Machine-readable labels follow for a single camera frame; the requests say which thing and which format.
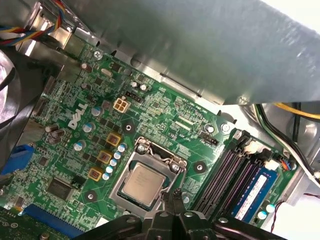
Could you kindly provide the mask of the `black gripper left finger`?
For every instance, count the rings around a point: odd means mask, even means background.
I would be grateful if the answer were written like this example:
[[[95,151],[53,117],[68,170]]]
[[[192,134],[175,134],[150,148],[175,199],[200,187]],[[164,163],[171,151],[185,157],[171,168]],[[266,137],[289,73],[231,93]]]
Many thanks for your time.
[[[174,198],[178,192],[165,192],[163,209],[147,213],[144,219],[127,214],[76,236],[75,240],[170,240],[175,219]]]

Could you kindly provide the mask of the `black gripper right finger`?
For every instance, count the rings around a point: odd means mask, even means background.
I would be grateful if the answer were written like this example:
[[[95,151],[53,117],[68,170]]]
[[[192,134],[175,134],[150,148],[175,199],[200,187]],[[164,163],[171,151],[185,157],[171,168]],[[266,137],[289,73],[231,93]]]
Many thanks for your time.
[[[174,213],[179,231],[176,240],[274,240],[275,235],[233,217],[209,222],[201,212],[185,209],[182,190],[174,190]]]

